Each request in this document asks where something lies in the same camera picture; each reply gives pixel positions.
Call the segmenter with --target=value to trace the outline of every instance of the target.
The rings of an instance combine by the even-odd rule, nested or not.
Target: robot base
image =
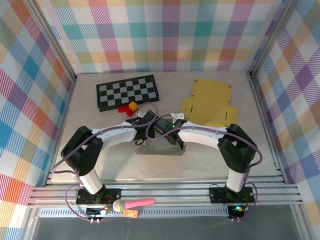
[[[210,202],[212,204],[246,204],[254,203],[252,187],[245,186],[240,192],[234,192],[225,187],[210,187]]]
[[[119,188],[110,188],[103,189],[99,192],[99,196],[91,195],[85,189],[79,189],[77,192],[76,204],[77,205],[112,205],[115,200],[121,198],[121,189]]]

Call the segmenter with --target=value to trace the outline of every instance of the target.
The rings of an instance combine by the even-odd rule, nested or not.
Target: red block
[[[132,115],[135,114],[136,111],[137,111],[137,109],[134,110],[134,111],[132,111],[132,110],[129,108],[129,109],[126,111],[126,114],[127,114],[129,117],[132,117]]]
[[[126,113],[129,109],[129,105],[118,106],[118,113]]]

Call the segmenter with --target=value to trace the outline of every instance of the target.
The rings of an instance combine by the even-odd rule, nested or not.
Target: colorful checkered backdrop
[[[280,2],[38,0],[79,73],[249,68]]]
[[[300,0],[258,74],[290,183],[320,239],[320,0]]]
[[[72,82],[23,0],[0,6],[0,240],[13,240],[53,154]]]

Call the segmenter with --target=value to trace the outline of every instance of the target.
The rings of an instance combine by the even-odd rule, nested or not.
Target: small orange card
[[[138,211],[137,210],[130,210],[130,209],[126,209],[123,212],[123,216],[127,217],[127,218],[137,218],[138,217]]]

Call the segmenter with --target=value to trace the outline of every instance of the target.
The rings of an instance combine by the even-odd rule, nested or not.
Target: black mounting plate
[[[252,187],[249,186],[243,187],[239,193],[231,193],[226,187],[210,187],[209,195],[212,204],[245,204],[247,202],[255,202]]]
[[[120,188],[107,188],[104,190],[104,196],[111,196],[113,197],[114,201],[121,198],[121,189]],[[103,197],[99,202],[95,202],[92,196],[87,192],[87,190],[80,188],[77,192],[77,198],[75,203],[77,205],[108,205],[110,201],[110,204],[113,204],[114,201],[112,198],[106,198]]]

